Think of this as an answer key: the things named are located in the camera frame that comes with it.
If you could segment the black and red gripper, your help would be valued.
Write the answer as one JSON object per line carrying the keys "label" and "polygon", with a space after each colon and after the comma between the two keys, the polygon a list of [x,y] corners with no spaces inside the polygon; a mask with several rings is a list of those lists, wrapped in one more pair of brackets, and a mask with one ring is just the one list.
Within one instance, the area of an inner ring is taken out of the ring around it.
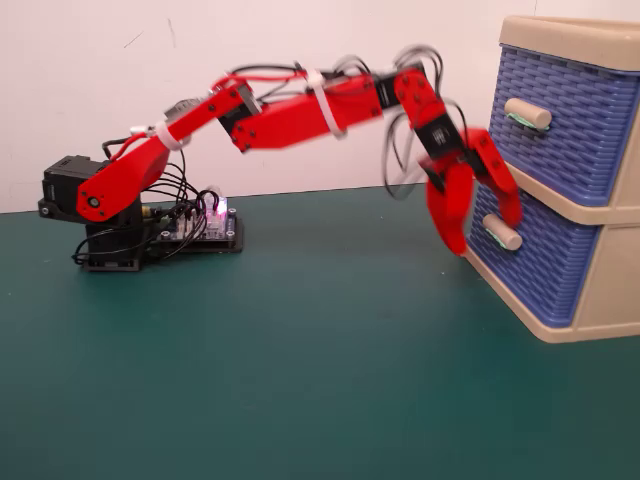
{"label": "black and red gripper", "polygon": [[426,205],[436,230],[455,255],[465,253],[464,225],[471,206],[473,172],[497,198],[503,221],[516,228],[522,219],[519,189],[489,132],[471,128],[461,134],[448,113],[418,112],[413,131],[427,153]]}

